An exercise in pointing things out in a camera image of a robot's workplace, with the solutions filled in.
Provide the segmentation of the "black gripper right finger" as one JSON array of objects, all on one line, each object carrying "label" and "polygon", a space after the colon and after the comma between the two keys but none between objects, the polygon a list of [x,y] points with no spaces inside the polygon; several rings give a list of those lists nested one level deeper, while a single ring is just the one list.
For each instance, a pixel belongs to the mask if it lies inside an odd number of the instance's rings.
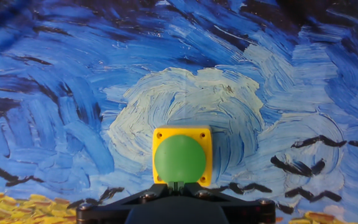
[{"label": "black gripper right finger", "polygon": [[176,183],[180,214],[189,215],[189,223],[275,223],[275,203],[267,198],[246,201],[224,194],[241,192],[237,184],[209,189],[199,183]]}]

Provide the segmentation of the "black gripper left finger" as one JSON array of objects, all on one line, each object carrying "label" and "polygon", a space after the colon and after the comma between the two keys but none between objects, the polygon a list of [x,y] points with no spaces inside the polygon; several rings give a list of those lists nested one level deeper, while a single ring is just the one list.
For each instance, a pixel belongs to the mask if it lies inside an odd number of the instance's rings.
[{"label": "black gripper left finger", "polygon": [[76,223],[124,223],[132,209],[171,196],[173,189],[173,184],[153,184],[146,190],[107,205],[85,200],[76,209]]}]

